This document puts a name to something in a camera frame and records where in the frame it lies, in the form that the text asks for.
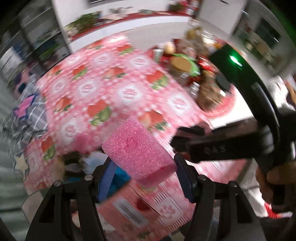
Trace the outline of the person's right hand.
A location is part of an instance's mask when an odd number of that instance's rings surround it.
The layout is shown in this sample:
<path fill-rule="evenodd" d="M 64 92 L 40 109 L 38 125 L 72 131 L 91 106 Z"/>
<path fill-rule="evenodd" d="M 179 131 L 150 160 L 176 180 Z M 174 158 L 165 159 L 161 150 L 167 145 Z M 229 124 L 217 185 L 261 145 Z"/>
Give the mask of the person's right hand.
<path fill-rule="evenodd" d="M 259 183 L 263 200 L 271 204 L 274 212 L 295 210 L 295 161 L 275 167 L 267 174 L 257 167 L 255 178 Z M 274 191 L 272 185 L 285 188 L 283 197 L 280 196 L 279 191 Z"/>

